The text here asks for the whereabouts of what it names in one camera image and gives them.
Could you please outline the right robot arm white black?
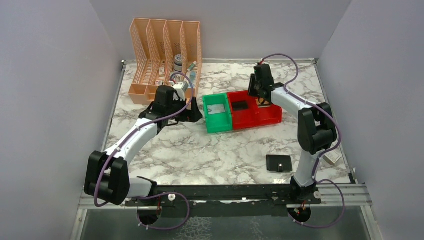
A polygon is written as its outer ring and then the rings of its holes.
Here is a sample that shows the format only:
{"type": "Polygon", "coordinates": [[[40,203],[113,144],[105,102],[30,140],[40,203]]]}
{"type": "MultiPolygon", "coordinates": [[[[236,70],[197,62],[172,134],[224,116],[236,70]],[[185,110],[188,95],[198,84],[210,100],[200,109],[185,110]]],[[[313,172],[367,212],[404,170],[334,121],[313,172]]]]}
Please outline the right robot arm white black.
{"type": "Polygon", "coordinates": [[[250,76],[248,95],[259,97],[297,119],[297,140],[302,148],[299,165],[290,180],[289,199],[300,204],[316,189],[316,171],[322,154],[338,138],[331,106],[312,103],[276,83],[269,64],[257,64],[250,76]]]}

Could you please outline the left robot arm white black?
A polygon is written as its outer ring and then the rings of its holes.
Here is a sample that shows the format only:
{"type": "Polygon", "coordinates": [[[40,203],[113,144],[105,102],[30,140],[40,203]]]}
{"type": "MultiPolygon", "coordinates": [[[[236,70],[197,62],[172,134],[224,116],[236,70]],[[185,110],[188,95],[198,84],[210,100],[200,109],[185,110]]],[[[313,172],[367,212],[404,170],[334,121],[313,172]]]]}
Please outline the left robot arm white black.
{"type": "Polygon", "coordinates": [[[96,207],[120,205],[127,198],[138,198],[144,205],[157,200],[157,183],[145,177],[131,178],[129,165],[141,149],[155,138],[169,120],[196,123],[202,114],[188,83],[157,88],[154,101],[142,111],[134,126],[113,146],[103,152],[93,151],[88,158],[84,192],[94,198],[96,207]]]}

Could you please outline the red plastic bin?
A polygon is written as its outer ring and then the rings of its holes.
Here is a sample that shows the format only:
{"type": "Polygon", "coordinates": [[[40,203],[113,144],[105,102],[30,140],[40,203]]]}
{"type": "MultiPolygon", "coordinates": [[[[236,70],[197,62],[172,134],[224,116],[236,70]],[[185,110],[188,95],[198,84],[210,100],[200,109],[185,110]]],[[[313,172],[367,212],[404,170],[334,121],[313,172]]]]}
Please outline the red plastic bin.
{"type": "Polygon", "coordinates": [[[254,97],[249,96],[247,90],[228,92],[227,97],[228,97],[228,102],[229,102],[231,117],[232,117],[232,129],[241,130],[241,129],[249,129],[249,128],[257,127],[255,126],[255,123],[254,123],[254,120],[255,120],[254,107],[256,106],[256,101],[254,97]],[[239,102],[239,101],[247,101],[248,109],[241,110],[241,111],[233,111],[232,102],[239,102]]]}
{"type": "Polygon", "coordinates": [[[255,97],[256,106],[253,107],[255,111],[254,126],[268,126],[280,124],[283,120],[283,110],[281,107],[274,105],[263,98],[255,97]]]}

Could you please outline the green plastic bin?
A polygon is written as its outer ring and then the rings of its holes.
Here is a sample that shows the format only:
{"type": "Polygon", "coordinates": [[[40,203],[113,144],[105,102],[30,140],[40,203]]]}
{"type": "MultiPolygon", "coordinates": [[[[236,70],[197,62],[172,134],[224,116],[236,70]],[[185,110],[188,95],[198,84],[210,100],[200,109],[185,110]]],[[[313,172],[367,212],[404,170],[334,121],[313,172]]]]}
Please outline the green plastic bin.
{"type": "Polygon", "coordinates": [[[204,95],[202,101],[208,134],[233,130],[232,114],[226,93],[204,95]]]}

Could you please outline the black leather card holder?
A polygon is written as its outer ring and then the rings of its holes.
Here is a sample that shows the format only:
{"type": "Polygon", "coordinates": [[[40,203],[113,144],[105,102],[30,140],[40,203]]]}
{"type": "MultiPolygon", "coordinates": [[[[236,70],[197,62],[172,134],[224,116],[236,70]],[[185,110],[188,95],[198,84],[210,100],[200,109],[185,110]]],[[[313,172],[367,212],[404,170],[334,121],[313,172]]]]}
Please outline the black leather card holder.
{"type": "Polygon", "coordinates": [[[289,155],[267,154],[266,170],[275,173],[290,173],[293,171],[292,158],[289,155]]]}

